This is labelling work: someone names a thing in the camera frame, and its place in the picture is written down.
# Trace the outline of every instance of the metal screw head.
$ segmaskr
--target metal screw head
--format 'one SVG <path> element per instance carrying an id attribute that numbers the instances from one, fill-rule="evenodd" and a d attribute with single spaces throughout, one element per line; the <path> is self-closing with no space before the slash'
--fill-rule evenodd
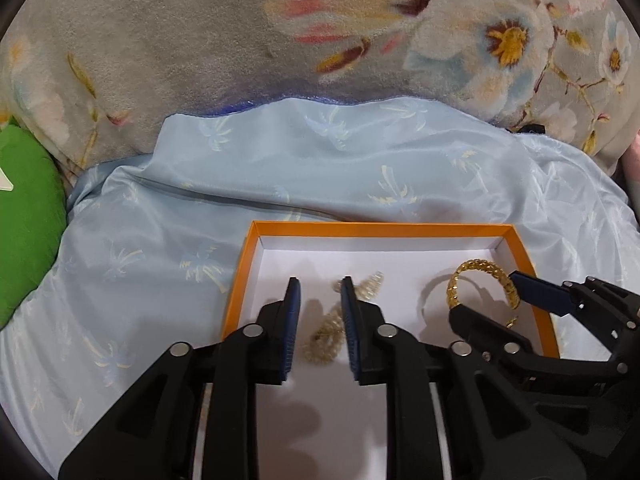
<path id="1" fill-rule="evenodd" d="M 471 345 L 465 341 L 456 341 L 451 345 L 451 349 L 461 357 L 471 354 Z"/>
<path id="2" fill-rule="evenodd" d="M 507 354 L 517 354 L 520 351 L 520 345 L 512 341 L 504 346 L 504 351 Z"/>
<path id="3" fill-rule="evenodd" d="M 384 324 L 378 327 L 378 333 L 382 337 L 393 337 L 398 334 L 398 329 L 393 325 Z"/>
<path id="4" fill-rule="evenodd" d="M 174 343 L 169 348 L 169 353 L 174 357 L 182 357 L 189 353 L 189 345 L 187 343 Z"/>
<path id="5" fill-rule="evenodd" d="M 247 337 L 258 337 L 264 330 L 258 324 L 247 325 L 242 329 L 242 333 Z"/>

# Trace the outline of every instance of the gold jewelry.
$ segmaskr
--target gold jewelry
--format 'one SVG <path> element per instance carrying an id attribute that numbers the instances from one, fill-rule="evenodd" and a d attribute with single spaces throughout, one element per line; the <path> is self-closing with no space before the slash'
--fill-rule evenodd
<path id="1" fill-rule="evenodd" d="M 512 310 L 516 310 L 520 306 L 520 297 L 518 296 L 518 291 L 516 290 L 516 286 L 513 285 L 510 277 L 507 275 L 500 266 L 493 262 L 489 262 L 487 260 L 467 260 L 460 264 L 460 266 L 456 269 L 451 275 L 449 279 L 449 284 L 447 285 L 447 304 L 449 308 L 454 308 L 460 304 L 458 300 L 458 277 L 462 272 L 466 270 L 481 270 L 482 272 L 486 272 L 487 274 L 492 275 L 496 280 L 500 282 L 502 288 L 504 289 L 504 295 L 507 297 L 507 302 Z M 507 323 L 507 328 L 513 327 L 516 321 L 518 320 L 518 316 L 514 316 Z"/>
<path id="2" fill-rule="evenodd" d="M 360 301 L 369 301 L 378 295 L 380 286 L 384 280 L 382 272 L 376 272 L 354 287 L 356 298 Z M 335 292 L 340 292 L 342 280 L 333 283 Z M 313 364 L 325 365 L 331 363 L 344 344 L 344 323 L 340 303 L 325 314 L 320 328 L 316 330 L 309 341 L 302 347 L 305 359 Z"/>

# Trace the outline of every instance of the yellow flower center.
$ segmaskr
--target yellow flower center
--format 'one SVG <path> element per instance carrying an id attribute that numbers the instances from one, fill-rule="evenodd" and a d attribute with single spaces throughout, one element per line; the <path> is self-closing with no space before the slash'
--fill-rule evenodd
<path id="1" fill-rule="evenodd" d="M 9 58 L 11 59 L 11 63 L 16 63 L 22 57 L 23 52 L 24 45 L 22 44 L 22 42 L 19 41 L 12 44 L 11 48 L 9 49 Z"/>
<path id="2" fill-rule="evenodd" d="M 492 46 L 489 52 L 492 56 L 498 58 L 498 62 L 502 68 L 516 65 L 527 44 L 527 29 L 517 26 L 499 30 L 493 28 L 487 31 L 487 37 L 492 40 Z"/>
<path id="3" fill-rule="evenodd" d="M 613 72 L 617 72 L 620 70 L 620 64 L 620 52 L 618 49 L 614 48 L 611 56 L 609 56 L 609 67 Z"/>

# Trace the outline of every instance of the gold bracelet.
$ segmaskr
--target gold bracelet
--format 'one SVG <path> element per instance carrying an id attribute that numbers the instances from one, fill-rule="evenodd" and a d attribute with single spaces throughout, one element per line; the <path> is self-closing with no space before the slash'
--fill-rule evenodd
<path id="1" fill-rule="evenodd" d="M 511 309 L 516 310 L 520 306 L 520 297 L 518 296 L 516 286 L 513 285 L 513 282 L 507 273 L 504 272 L 497 264 L 487 260 L 467 260 L 451 275 L 449 284 L 447 285 L 447 304 L 449 305 L 449 308 L 454 308 L 460 304 L 460 300 L 458 299 L 458 277 L 461 272 L 465 272 L 466 270 L 481 270 L 482 272 L 492 275 L 502 285 L 504 294 L 507 297 L 507 301 L 509 302 Z M 514 316 L 507 323 L 507 328 L 511 328 L 517 320 L 518 316 Z"/>

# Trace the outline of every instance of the pink flower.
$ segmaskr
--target pink flower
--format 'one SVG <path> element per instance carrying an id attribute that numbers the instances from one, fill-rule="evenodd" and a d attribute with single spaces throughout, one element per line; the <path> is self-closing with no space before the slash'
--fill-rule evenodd
<path id="1" fill-rule="evenodd" d="M 123 110 L 121 112 L 116 112 L 113 115 L 107 114 L 107 119 L 114 126 L 124 126 L 131 122 L 131 110 Z"/>

